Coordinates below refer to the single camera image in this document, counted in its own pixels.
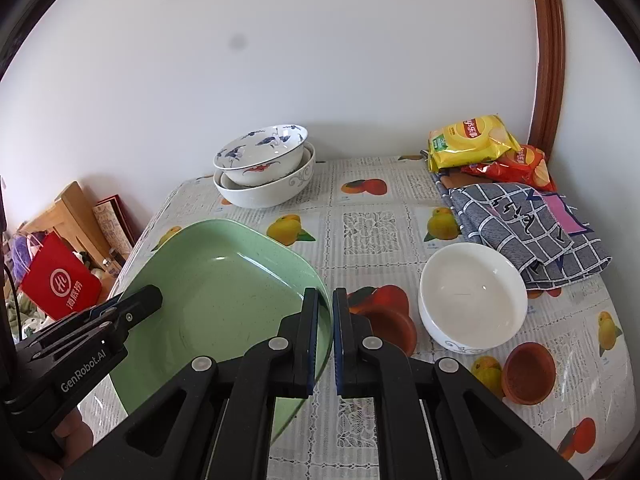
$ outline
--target green basin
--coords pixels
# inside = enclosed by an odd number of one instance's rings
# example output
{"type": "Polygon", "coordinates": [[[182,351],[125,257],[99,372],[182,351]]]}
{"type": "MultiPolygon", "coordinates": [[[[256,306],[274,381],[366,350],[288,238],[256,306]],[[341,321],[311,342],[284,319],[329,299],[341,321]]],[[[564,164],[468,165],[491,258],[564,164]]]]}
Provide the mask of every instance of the green basin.
{"type": "MultiPolygon", "coordinates": [[[[124,296],[148,284],[162,291],[162,308],[131,330],[129,355],[111,372],[127,413],[194,357],[225,361],[277,335],[280,320],[300,311],[308,286],[324,297],[316,378],[324,369],[332,321],[322,280],[296,253],[242,224],[213,219],[182,229],[151,257],[124,296]]],[[[302,402],[277,399],[272,438],[302,402]]]]}

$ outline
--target red paper bag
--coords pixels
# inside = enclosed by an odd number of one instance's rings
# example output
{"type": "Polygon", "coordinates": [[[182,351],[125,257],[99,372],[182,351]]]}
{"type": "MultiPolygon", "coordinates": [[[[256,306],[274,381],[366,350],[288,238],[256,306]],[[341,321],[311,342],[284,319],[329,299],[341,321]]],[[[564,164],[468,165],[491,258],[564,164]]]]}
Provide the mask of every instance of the red paper bag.
{"type": "Polygon", "coordinates": [[[71,311],[80,312],[94,306],[102,285],[57,234],[49,233],[33,257],[21,288],[57,320],[71,311]]]}

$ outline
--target small brown cup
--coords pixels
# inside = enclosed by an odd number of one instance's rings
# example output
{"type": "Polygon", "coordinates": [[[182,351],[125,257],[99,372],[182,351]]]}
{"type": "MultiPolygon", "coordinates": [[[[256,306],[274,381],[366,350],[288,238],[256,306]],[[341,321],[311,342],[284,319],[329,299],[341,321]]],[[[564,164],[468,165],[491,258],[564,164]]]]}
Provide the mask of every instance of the small brown cup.
{"type": "Polygon", "coordinates": [[[361,308],[358,314],[369,319],[373,335],[400,347],[407,356],[414,353],[418,335],[409,316],[380,305],[361,308]]]}
{"type": "Polygon", "coordinates": [[[502,368],[504,395],[517,404],[532,406],[547,398],[556,384],[556,363],[541,344],[516,346],[502,368]]]}

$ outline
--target folded cloth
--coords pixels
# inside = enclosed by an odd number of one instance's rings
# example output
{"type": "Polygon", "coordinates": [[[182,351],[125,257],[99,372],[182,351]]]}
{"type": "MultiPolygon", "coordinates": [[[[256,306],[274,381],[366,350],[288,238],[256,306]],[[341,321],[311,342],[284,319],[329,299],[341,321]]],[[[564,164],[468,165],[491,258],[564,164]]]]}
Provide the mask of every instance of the folded cloth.
{"type": "Polygon", "coordinates": [[[473,184],[446,189],[432,177],[456,213],[466,240],[494,248],[517,269],[527,289],[548,290],[580,282],[611,261],[589,224],[555,192],[525,184],[473,184]]]}

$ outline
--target finger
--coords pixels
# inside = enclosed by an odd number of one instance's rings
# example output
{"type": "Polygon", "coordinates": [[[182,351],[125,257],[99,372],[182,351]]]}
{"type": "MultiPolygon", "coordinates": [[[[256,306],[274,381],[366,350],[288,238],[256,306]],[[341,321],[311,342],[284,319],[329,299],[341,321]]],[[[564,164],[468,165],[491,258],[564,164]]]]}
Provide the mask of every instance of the finger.
{"type": "Polygon", "coordinates": [[[56,436],[65,438],[77,430],[82,424],[82,415],[77,408],[74,408],[69,414],[62,419],[58,427],[54,430],[56,436]]]}
{"type": "Polygon", "coordinates": [[[94,432],[84,422],[66,438],[66,452],[60,461],[63,468],[69,467],[82,455],[91,449],[94,444],[94,432]]]}
{"type": "Polygon", "coordinates": [[[26,455],[45,480],[60,480],[62,478],[62,468],[55,462],[29,451],[26,452],[26,455]]]}

